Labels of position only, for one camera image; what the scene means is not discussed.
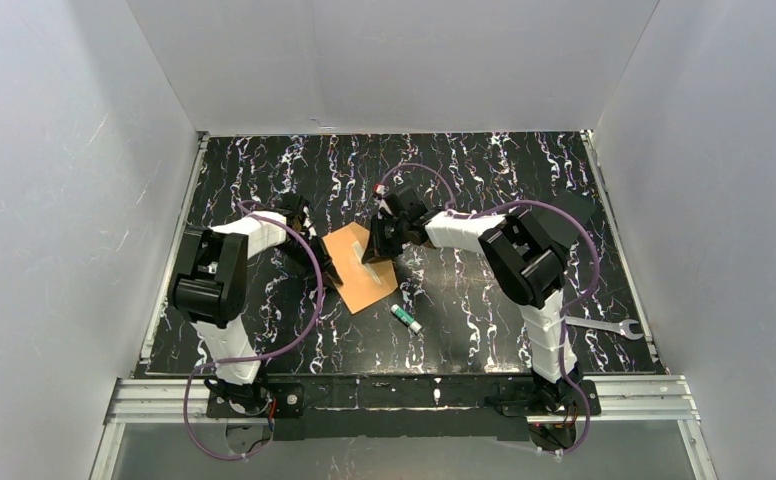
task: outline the red wire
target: red wire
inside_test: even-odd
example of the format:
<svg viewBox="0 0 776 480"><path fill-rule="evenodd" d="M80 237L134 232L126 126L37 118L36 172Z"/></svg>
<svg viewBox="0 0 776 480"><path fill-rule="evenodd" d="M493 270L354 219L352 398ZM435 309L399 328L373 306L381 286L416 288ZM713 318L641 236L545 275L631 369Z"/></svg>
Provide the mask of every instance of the red wire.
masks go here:
<svg viewBox="0 0 776 480"><path fill-rule="evenodd" d="M273 420L273 414L276 413L276 399L273 399L273 403L270 405L270 413L267 414L268 420Z"/></svg>

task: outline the wire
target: wire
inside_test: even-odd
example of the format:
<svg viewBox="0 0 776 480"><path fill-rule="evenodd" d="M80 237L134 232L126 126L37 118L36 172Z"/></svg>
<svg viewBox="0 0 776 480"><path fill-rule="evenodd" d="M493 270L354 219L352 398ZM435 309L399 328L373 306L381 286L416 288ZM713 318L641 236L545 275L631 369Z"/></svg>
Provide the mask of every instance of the wire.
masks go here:
<svg viewBox="0 0 776 480"><path fill-rule="evenodd" d="M450 188L450 184L447 183L447 180L444 180L444 177L442 177L441 174L438 173L435 169L432 169L432 168L427 167L426 165L423 165L423 164L420 164L420 163L401 163L401 164L395 166L391 170L388 170L388 172L385 175L382 176L382 180L379 181L379 184L387 186L388 177L390 177L392 173L396 172L397 170L405 169L407 167L420 168L420 169L426 170L427 172L430 172L433 175L435 175L435 178L440 180L441 183L443 183L444 186L447 187L447 193L450 194L450 201L447 202L446 204L444 204L444 207L446 207L448 209L449 208L456 208L456 196L453 195L453 189Z"/></svg>
<svg viewBox="0 0 776 480"><path fill-rule="evenodd" d="M272 435L271 435L271 436L269 436L269 437L267 437L267 438L259 438L258 440L256 440L255 442L253 442L253 444L252 444L252 445L250 445L250 449L249 449L249 450L247 450L247 453L250 453L250 452L252 452L252 451L253 451L253 449L255 448L255 446L259 444L259 442L264 442L264 443L261 445L261 446L262 446L262 448L264 448L264 446L265 446L265 445L267 445L267 442L269 442L271 438L273 438L273 436L272 436Z"/></svg>
<svg viewBox="0 0 776 480"><path fill-rule="evenodd" d="M273 399L273 405L270 406L270 413L267 414L267 428L273 433L273 414L276 413L276 399Z"/></svg>
<svg viewBox="0 0 776 480"><path fill-rule="evenodd" d="M568 427L573 427L576 425L576 419L579 418L579 407L574 408L574 419L571 420L571 423L568 424Z"/></svg>
<svg viewBox="0 0 776 480"><path fill-rule="evenodd" d="M514 200L512 202L504 203L503 205L500 205L494 208L489 208L488 210L484 210L480 213L476 213L472 215L457 214L455 212L450 212L450 214L456 218L468 218L468 219L479 218L487 215L493 215L495 213L502 212L503 210L509 210L514 207L521 207L521 206L543 208L567 220L571 225L574 226L574 228L576 228L580 236L582 236L583 240L585 240L585 244L588 246L588 249L591 253L591 261L594 263L594 268L591 274L591 281L588 283L588 288L583 290L583 292L579 294L575 299L566 303L562 307L561 312L562 314L564 314L572 306L581 303L582 301L584 301L585 299L593 295L594 292L597 291L597 286L600 283L600 255L597 253L597 246L594 244L594 241L591 239L591 236L585 230L585 227L583 227L582 224L579 223L577 219L572 217L568 212L558 207L554 207L553 205L550 205L544 202L539 202L536 200ZM560 337L567 340L567 335L568 335L567 322L563 320L562 333ZM574 444L569 448L566 448L563 450L563 453L571 453L577 448L579 448L579 446L582 445L582 442L584 442L585 438L588 436L588 429L591 427L591 405L588 403L588 397L585 395L585 392L582 390L582 388L579 387L579 384L571 380L571 378L568 376L567 370L565 370L565 342L564 341L562 342L562 345L559 347L559 373L561 373L562 379L565 380L565 383L567 383L571 388L576 390L577 394L579 394L579 399L582 401L582 404L585 405L585 428L582 430L582 434L579 436L579 438L576 439Z"/></svg>
<svg viewBox="0 0 776 480"><path fill-rule="evenodd" d="M197 434L194 432L194 429L191 428L191 423L188 421L188 396L191 392L191 383L193 382L194 377L202 373L202 371L205 370L206 368L211 368L218 365L228 365L231 363L263 361L273 357L278 357L279 355L282 355L284 353L287 353L293 350L294 347L302 343L302 341L305 340L308 334L311 333L312 328L314 328L315 324L317 323L317 319L320 318L320 312L321 310L323 310L323 300L326 297L326 292L323 290L323 273L320 271L320 263L318 263L317 257L314 255L314 251L312 251L312 249L308 246L308 243L303 239L303 237L301 237L296 231L294 231L294 229L292 229L288 225L285 225L282 222L277 222L276 220L262 217L254 213L249 213L247 216L252 217L261 222L267 222L271 225L275 225L285 230L289 235L291 235L294 238L294 240L296 240L300 245L303 246L303 248L306 249L306 254L309 257L309 260L311 260L311 264L314 267L314 272L316 274L315 276L317 277L317 301L315 302L314 313L312 314L311 320L309 320L308 325L306 325L306 328L303 329L302 333L300 333L300 335L288 345L285 345L284 347L278 350L274 350L272 352L264 353L261 355L256 355L254 357L224 358L222 360L217 360L215 362L203 363L202 365L197 365L196 367L194 367L194 369L191 370L190 375L188 375L188 380L187 380L187 383L185 384L185 397L182 399L182 421L185 424L185 429L188 431L188 436L191 437L191 441L194 442L194 445L196 445L196 447L200 449L200 451L202 451L203 453L205 453L206 455L212 458L216 458L218 460L225 460L225 461L239 461L239 460L244 460L246 458L249 458L257 454L258 452L262 451L267 444L265 443L255 451L243 453L240 455L221 455L209 449L205 445L203 445L202 442L200 442L199 438L197 437Z"/></svg>
<svg viewBox="0 0 776 480"><path fill-rule="evenodd" d="M562 423L557 423L556 428L562 428L568 425L568 419L571 418L571 407L568 406L568 410L565 412L565 418L562 420Z"/></svg>
<svg viewBox="0 0 776 480"><path fill-rule="evenodd" d="M248 215L250 213L249 210L247 210L247 205L255 205L256 207L261 208L262 210L267 210L268 208L270 208L267 205L257 200L251 200L251 199L241 200L240 202L238 202L238 208L241 209L241 213L243 213L244 215Z"/></svg>

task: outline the glass panel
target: glass panel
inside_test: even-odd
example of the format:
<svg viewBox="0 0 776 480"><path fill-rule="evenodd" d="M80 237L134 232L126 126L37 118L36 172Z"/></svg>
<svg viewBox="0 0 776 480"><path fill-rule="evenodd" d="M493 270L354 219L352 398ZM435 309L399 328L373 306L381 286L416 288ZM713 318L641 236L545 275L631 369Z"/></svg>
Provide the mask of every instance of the glass panel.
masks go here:
<svg viewBox="0 0 776 480"><path fill-rule="evenodd" d="M225 427L197 425L211 448L229 453ZM230 431L250 445L258 428ZM247 463L207 457L178 424L126 426L114 478L694 479L675 421L595 422L587 441L562 463L527 443L493 438L337 438L274 442Z"/></svg>

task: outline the black bracket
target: black bracket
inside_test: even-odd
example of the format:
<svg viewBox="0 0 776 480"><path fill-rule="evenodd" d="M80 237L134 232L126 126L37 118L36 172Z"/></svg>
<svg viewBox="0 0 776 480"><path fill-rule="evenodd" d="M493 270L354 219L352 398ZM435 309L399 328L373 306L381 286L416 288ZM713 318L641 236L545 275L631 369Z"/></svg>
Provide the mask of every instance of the black bracket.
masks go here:
<svg viewBox="0 0 776 480"><path fill-rule="evenodd" d="M191 322L226 328L244 310L248 241L244 235L186 227L168 287L168 303Z"/></svg>
<svg viewBox="0 0 776 480"><path fill-rule="evenodd" d="M388 207L370 219L370 235L362 263L394 258L403 253L403 245L426 245L429 235L426 223L441 213L440 208L427 208L414 190L405 186L382 198Z"/></svg>
<svg viewBox="0 0 776 480"><path fill-rule="evenodd" d="M545 299L565 285L564 250L525 208L486 230L479 244L500 288L518 305L544 308Z"/></svg>

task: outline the black table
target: black table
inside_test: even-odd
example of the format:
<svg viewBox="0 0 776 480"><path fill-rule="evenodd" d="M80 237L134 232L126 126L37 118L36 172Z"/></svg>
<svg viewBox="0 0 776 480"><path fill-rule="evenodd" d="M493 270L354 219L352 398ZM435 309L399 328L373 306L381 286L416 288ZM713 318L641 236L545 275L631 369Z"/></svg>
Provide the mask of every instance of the black table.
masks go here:
<svg viewBox="0 0 776 480"><path fill-rule="evenodd" d="M188 215L192 225L240 218L237 202L273 203L293 191L312 202L321 234L349 222L367 225L370 193L392 166L417 162L456 186L458 210L481 210L516 198L550 201L567 190L593 201L588 224L601 257L600 289L571 315L638 319L632 292L597 196L597 183L577 132L414 135L269 136L213 138ZM448 199L431 174L412 170L398 182L417 187L430 205ZM591 276L588 252L571 249L565 301ZM271 360L270 374L409 374L528 372L529 344L515 305L500 291L482 257L409 247L395 262L400 287L350 315L336 292L327 295L320 323L295 351ZM243 315L257 351L289 343L307 323L313 285L301 267L278 252L255 257ZM415 336L389 311L400 304L424 327ZM647 342L571 328L574 350L588 373L662 373ZM187 375L207 360L195 330L165 310L152 355L137 375Z"/></svg>

